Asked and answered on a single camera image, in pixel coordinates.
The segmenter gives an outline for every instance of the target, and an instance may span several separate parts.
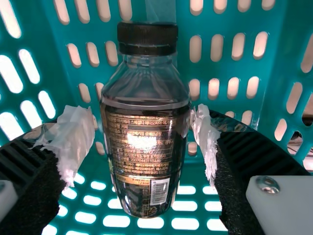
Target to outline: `barcode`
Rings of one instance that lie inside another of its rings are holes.
[[[160,205],[166,202],[170,178],[151,181],[150,206]]]

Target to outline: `metal screw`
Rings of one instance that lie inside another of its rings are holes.
[[[260,190],[266,193],[279,193],[280,187],[278,183],[271,177],[259,176],[255,180]]]

